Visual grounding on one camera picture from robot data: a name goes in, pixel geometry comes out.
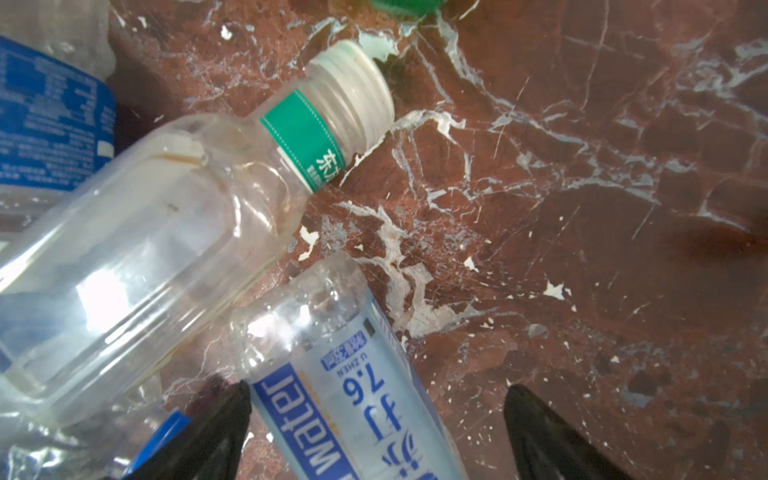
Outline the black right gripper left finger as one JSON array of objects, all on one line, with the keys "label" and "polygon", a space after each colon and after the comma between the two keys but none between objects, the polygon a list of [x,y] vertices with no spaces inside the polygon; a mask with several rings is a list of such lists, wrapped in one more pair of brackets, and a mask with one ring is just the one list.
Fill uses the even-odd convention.
[{"label": "black right gripper left finger", "polygon": [[234,479],[252,412],[244,381],[227,387],[200,414],[175,410],[130,457],[126,479]]}]

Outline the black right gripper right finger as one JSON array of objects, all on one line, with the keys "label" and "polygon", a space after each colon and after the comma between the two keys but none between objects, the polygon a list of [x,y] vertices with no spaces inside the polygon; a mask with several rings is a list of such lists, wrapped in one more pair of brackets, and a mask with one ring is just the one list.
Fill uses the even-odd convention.
[{"label": "black right gripper right finger", "polygon": [[509,387],[503,414],[521,479],[630,477],[522,384]]}]

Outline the soda water bottle blue label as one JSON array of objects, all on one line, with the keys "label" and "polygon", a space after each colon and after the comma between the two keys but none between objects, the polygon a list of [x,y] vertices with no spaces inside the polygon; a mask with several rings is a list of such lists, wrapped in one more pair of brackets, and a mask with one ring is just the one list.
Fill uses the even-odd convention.
[{"label": "soda water bottle blue label", "polygon": [[463,479],[458,449],[346,253],[235,309],[239,374],[300,479]]}]

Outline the clear bottle blue cap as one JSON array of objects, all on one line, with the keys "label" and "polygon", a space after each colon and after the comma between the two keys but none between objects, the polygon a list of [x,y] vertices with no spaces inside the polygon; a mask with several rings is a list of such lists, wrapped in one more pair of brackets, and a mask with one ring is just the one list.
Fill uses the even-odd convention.
[{"label": "clear bottle blue cap", "polygon": [[157,375],[67,427],[1,408],[3,479],[123,479],[178,435],[190,418],[164,404]]}]

